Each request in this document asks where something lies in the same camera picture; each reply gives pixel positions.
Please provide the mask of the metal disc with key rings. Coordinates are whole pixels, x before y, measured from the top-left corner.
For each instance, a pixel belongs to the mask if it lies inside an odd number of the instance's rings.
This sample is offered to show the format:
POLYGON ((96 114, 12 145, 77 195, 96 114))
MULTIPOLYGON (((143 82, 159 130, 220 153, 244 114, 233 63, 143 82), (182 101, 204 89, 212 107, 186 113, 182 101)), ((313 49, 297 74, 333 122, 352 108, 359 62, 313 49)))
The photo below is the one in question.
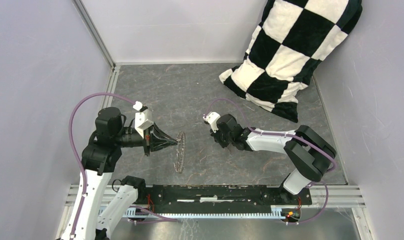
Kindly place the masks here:
POLYGON ((177 135, 177 153, 176 161, 173 163, 174 169, 177 173, 181 174, 184 170, 185 161, 185 148, 186 148, 186 134, 181 131, 177 135))

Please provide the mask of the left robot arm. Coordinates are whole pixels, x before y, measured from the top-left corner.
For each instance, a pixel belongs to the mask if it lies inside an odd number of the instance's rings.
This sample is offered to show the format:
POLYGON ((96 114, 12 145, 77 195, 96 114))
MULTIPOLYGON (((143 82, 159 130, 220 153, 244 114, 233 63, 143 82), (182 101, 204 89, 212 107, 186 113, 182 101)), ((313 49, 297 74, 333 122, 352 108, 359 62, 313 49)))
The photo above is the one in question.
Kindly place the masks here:
POLYGON ((81 154, 84 172, 80 175, 79 191, 73 212, 62 240, 109 240, 126 210, 141 204, 147 198, 146 182, 142 178, 126 176, 114 199, 100 211, 106 186, 122 155, 122 148, 143 148, 149 156, 170 146, 178 145, 176 139, 164 133, 152 121, 152 113, 143 106, 132 123, 126 126, 126 116, 116 107, 106 107, 98 112, 96 130, 81 154))

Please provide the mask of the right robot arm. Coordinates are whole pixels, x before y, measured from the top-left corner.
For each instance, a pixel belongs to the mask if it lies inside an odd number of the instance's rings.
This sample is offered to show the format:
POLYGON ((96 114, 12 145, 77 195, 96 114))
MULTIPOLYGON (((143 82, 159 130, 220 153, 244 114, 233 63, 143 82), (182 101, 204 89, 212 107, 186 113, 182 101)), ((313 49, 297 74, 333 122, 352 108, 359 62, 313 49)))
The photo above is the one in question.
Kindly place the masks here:
POLYGON ((231 114, 210 112, 203 117, 210 135, 222 148, 229 145, 240 151, 268 151, 286 154, 295 166, 279 189, 279 199, 292 204, 307 186, 318 183, 337 166, 336 150, 313 129, 301 125, 296 130, 267 131, 238 124, 231 114))

